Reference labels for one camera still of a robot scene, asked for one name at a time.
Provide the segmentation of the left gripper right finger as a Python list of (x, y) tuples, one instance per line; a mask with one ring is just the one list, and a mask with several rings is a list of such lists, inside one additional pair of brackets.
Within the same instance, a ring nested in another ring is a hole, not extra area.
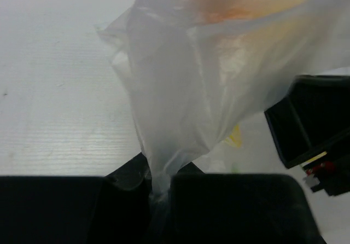
[(291, 176), (204, 173), (172, 177), (165, 243), (324, 243), (306, 196)]

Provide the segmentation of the yellow fake fruit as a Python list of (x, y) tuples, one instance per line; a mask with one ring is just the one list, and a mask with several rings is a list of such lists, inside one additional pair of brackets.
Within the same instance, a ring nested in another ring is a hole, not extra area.
[(256, 21), (253, 63), (302, 71), (349, 66), (349, 0), (308, 0)]

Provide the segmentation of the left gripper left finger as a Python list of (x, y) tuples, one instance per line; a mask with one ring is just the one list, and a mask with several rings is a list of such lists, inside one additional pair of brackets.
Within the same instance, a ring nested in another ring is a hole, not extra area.
[(1, 243), (141, 243), (147, 171), (138, 154), (105, 177), (2, 176)]

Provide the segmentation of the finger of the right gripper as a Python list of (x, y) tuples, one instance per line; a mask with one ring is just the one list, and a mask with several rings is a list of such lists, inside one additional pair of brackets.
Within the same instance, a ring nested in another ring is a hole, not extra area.
[(279, 159), (290, 169), (322, 153), (349, 153), (349, 77), (301, 75), (265, 111)]

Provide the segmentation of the clear printed plastic bag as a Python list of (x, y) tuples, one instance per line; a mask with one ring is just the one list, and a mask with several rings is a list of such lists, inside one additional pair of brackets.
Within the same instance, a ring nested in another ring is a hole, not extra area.
[(155, 195), (244, 118), (280, 101), (302, 71), (253, 63), (256, 21), (308, 0), (277, 0), (274, 12), (209, 24), (193, 0), (135, 0), (99, 37), (125, 87)]

